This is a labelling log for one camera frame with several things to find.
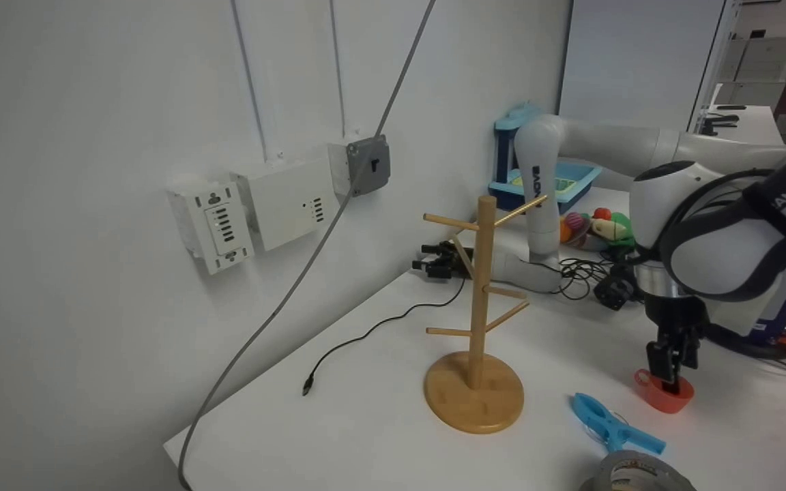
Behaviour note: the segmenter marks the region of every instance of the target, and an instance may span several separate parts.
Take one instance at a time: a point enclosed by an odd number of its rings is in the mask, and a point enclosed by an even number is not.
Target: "blue clamp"
[[[592,428],[603,440],[610,454],[617,454],[626,444],[644,448],[656,455],[667,450],[664,440],[617,421],[600,401],[589,398],[588,392],[574,396],[574,411],[588,428]]]

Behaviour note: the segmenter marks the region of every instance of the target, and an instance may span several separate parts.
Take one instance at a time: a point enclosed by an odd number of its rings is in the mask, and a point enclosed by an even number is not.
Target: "wall outlet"
[[[233,181],[191,181],[173,188],[179,229],[210,276],[255,253],[247,211]]]
[[[327,163],[247,177],[252,229],[265,251],[323,229],[338,211]]]
[[[371,136],[346,144],[351,190],[371,195],[385,188],[390,181],[390,144],[387,140]]]

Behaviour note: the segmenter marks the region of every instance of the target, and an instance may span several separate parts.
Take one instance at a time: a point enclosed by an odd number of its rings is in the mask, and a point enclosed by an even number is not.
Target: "wooden base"
[[[484,381],[469,387],[469,356],[450,351],[423,380],[423,396],[439,421],[467,435],[498,435],[524,410],[524,384],[499,358],[484,356]]]

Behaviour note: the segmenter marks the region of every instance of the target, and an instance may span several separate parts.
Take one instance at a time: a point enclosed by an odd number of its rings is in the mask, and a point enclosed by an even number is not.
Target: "wooden mug tree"
[[[423,380],[423,396],[435,416],[447,425],[467,435],[494,435],[514,425],[524,410],[524,384],[518,373],[499,358],[486,356],[486,332],[524,311],[529,302],[521,293],[492,285],[494,233],[517,216],[540,207],[547,197],[539,197],[514,214],[498,218],[498,200],[477,200],[477,223],[456,221],[446,216],[423,214],[423,221],[450,226],[454,245],[472,276],[472,327],[426,327],[428,336],[467,336],[469,351],[450,351],[439,358]],[[475,260],[460,242],[460,233],[475,233]],[[503,317],[490,321],[490,297],[503,296],[518,300]]]

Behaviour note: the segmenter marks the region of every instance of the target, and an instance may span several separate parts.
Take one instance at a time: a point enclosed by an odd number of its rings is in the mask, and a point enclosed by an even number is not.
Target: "red object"
[[[613,221],[613,211],[610,211],[610,207],[599,207],[599,211],[592,211],[592,218],[606,218],[606,221]]]
[[[641,369],[636,371],[636,392],[659,411],[675,416],[694,398],[694,384],[681,380],[681,392],[667,392],[664,380]]]

